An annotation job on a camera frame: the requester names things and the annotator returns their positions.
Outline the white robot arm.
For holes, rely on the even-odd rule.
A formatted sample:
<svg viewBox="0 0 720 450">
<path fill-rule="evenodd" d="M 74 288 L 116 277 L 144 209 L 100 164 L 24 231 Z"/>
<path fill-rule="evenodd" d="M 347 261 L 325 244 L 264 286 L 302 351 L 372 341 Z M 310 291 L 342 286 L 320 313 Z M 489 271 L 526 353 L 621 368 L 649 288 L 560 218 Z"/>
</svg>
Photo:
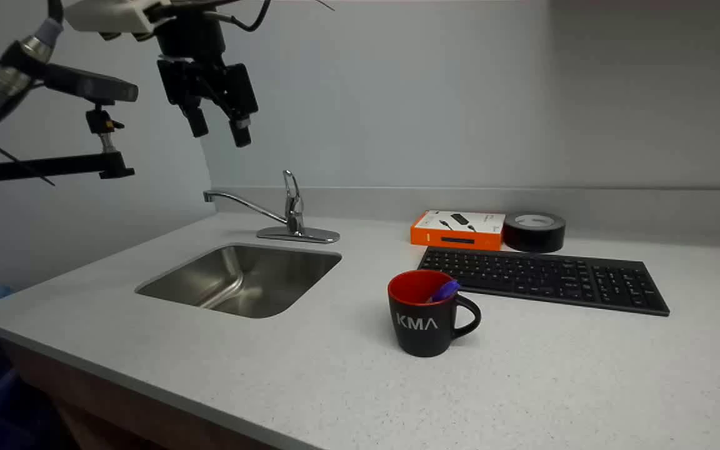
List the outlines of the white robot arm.
<svg viewBox="0 0 720 450">
<path fill-rule="evenodd" d="M 170 104 L 179 104 L 196 138 L 210 132 L 200 103 L 210 99 L 229 114 L 234 142 L 246 147 L 257 98 L 242 62 L 222 59 L 222 22 L 255 33 L 265 21 L 271 0 L 252 22 L 221 16 L 221 4 L 235 0 L 76 0 L 65 21 L 80 33 L 97 33 L 106 41 L 134 34 L 156 37 L 161 44 L 157 71 Z"/>
</svg>

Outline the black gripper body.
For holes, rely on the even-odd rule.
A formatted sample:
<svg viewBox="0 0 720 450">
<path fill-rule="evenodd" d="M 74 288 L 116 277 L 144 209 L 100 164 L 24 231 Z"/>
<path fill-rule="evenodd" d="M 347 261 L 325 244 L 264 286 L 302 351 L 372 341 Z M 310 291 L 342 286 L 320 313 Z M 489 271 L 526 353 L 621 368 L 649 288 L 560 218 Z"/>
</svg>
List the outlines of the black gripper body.
<svg viewBox="0 0 720 450">
<path fill-rule="evenodd" d="M 212 99 L 230 121 L 247 121 L 257 109 L 247 68 L 222 62 L 226 37 L 219 17 L 180 13 L 164 22 L 156 37 L 169 99 L 185 118 L 202 118 L 200 99 Z"/>
</svg>

